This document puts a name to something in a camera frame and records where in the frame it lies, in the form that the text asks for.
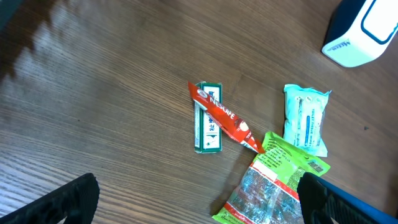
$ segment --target small rectangular box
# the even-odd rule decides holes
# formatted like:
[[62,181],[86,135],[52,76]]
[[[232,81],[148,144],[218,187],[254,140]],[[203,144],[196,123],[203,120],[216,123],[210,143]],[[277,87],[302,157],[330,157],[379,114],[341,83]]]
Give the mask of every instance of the small rectangular box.
[[[197,87],[223,102],[221,83],[200,82]],[[223,149],[221,144],[221,128],[195,103],[195,152],[216,153]]]

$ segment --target red stick packet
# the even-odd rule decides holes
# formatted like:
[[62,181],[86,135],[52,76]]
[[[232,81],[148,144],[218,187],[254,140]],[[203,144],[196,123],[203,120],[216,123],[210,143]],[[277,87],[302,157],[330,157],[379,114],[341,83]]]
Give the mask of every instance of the red stick packet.
[[265,153],[261,142],[253,137],[246,122],[196,85],[188,82],[188,88],[195,103],[197,103],[231,139],[234,139],[257,153]]

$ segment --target package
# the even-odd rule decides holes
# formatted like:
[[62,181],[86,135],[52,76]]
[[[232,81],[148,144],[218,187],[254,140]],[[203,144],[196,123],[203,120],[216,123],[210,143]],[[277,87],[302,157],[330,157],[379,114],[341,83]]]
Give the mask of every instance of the package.
[[314,156],[327,157],[328,151],[321,139],[325,107],[329,94],[313,88],[287,84],[285,92],[284,139]]
[[[223,86],[220,83],[200,82],[197,86],[215,100],[223,102]],[[195,152],[215,153],[222,149],[221,128],[195,103]]]
[[304,172],[317,176],[330,166],[275,133],[268,132],[258,154],[216,221],[237,223],[303,223],[297,186]]
[[188,82],[188,88],[194,102],[205,111],[209,118],[211,118],[230,138],[253,151],[264,153],[261,143],[253,137],[246,122],[194,84]]

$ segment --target wood grain surface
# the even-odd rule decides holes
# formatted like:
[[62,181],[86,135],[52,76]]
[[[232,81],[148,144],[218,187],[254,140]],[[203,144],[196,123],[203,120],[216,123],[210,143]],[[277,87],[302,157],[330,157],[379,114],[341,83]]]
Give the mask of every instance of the wood grain surface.
[[261,141],[283,132],[285,84],[333,90],[324,178],[394,215],[398,40],[337,66],[320,49],[338,2],[26,0],[0,37],[0,216],[92,172],[94,223],[213,223],[255,153],[226,135],[193,151],[202,80]]

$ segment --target green plastic package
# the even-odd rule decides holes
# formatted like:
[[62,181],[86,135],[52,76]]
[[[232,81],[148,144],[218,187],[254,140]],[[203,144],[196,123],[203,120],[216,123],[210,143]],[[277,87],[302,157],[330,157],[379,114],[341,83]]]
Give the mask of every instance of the green plastic package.
[[297,186],[305,172],[317,176],[330,166],[273,132],[224,207],[213,219],[225,224],[303,223]]

